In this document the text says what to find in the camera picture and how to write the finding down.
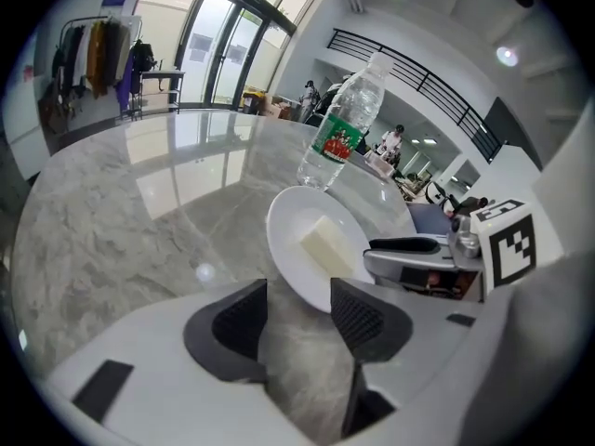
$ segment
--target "plastic bottle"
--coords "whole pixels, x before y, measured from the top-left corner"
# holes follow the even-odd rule
[[[391,68],[388,55],[374,53],[367,67],[338,90],[297,170],[301,185],[326,190],[337,178],[380,111]]]

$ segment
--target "butter block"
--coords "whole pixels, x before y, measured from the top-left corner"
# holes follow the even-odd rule
[[[331,278],[351,277],[355,253],[349,238],[328,216],[322,216],[299,243]]]

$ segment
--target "green bottle label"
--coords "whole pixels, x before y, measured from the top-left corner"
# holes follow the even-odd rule
[[[327,159],[344,164],[362,140],[362,136],[353,125],[347,124],[334,114],[328,114],[312,143],[312,148]]]

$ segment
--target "purple garment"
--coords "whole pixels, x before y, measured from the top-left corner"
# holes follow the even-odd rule
[[[128,53],[128,60],[126,61],[126,67],[124,69],[124,75],[122,81],[120,81],[116,87],[115,92],[120,103],[120,111],[128,109],[128,101],[130,100],[130,82],[132,81],[132,51]]]

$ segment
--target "black railing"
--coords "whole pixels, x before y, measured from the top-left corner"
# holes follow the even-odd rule
[[[372,53],[376,51],[389,55],[393,59],[390,74],[423,94],[448,115],[471,139],[488,163],[492,162],[502,147],[500,141],[480,115],[460,94],[428,68],[403,53],[359,34],[337,28],[335,28],[335,33],[327,48],[363,61],[368,61]]]

